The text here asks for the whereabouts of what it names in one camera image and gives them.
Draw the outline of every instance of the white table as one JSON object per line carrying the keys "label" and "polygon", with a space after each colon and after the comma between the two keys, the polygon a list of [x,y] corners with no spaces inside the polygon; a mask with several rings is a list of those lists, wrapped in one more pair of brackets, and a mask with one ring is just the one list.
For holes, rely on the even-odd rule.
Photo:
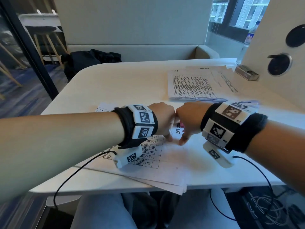
{"label": "white table", "polygon": [[[134,103],[149,105],[164,101],[177,108],[183,103],[168,100],[168,70],[184,68],[185,66],[234,65],[235,60],[197,59],[94,65],[80,71],[45,109],[43,114],[93,112],[101,102],[117,103],[118,106],[123,106]],[[242,77],[239,81],[241,84],[249,82]],[[304,112],[284,98],[270,92],[259,82],[254,82],[253,89],[248,91],[261,101],[259,112],[269,115],[270,119],[305,128],[304,125],[299,125],[300,122],[305,122]],[[232,168],[222,168],[203,150],[202,144],[204,142],[205,139],[200,134],[193,135],[188,142],[191,169],[188,189],[267,185],[261,173],[241,159]],[[260,165],[258,166],[272,185],[283,184],[272,173]],[[77,169],[71,167],[33,188],[31,192],[52,194]],[[84,192],[123,193],[153,190],[157,190],[157,188],[126,177],[82,169],[61,188],[60,193],[61,195],[70,195]]]}

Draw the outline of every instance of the bottle label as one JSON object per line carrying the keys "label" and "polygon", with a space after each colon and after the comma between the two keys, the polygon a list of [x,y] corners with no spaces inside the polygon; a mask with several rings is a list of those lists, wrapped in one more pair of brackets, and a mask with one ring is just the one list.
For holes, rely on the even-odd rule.
{"label": "bottle label", "polygon": [[246,37],[246,40],[245,40],[245,43],[246,44],[250,44],[250,42],[252,41],[252,38],[253,38],[254,34],[252,33],[249,33]]}

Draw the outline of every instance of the forearm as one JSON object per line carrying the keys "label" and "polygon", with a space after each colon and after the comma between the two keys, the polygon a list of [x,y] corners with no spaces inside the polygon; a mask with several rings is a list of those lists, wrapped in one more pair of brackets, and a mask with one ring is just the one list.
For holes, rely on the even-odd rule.
{"label": "forearm", "polygon": [[1,119],[0,129],[0,202],[124,139],[113,112]]}
{"label": "forearm", "polygon": [[285,183],[305,193],[304,139],[304,130],[268,121],[245,153]]}

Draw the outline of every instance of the black bag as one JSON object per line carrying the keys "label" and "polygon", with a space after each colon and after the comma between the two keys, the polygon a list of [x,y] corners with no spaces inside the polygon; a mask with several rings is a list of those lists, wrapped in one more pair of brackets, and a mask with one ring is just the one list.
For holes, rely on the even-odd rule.
{"label": "black bag", "polygon": [[72,52],[70,55],[64,54],[61,56],[61,62],[66,62],[64,72],[70,82],[76,73],[86,67],[101,63],[122,62],[122,60],[121,54],[91,49],[90,51]]}

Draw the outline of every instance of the hand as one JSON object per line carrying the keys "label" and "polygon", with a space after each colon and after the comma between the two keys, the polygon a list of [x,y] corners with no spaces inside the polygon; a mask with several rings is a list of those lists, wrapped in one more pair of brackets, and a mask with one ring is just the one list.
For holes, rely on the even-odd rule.
{"label": "hand", "polygon": [[148,107],[154,112],[158,120],[156,135],[164,135],[168,141],[173,141],[173,137],[170,134],[170,128],[173,126],[175,120],[174,107],[164,102],[151,104]]}
{"label": "hand", "polygon": [[176,120],[181,120],[184,124],[184,133],[179,140],[179,145],[184,145],[191,135],[200,133],[200,125],[203,116],[212,104],[201,101],[187,102],[176,109]]}

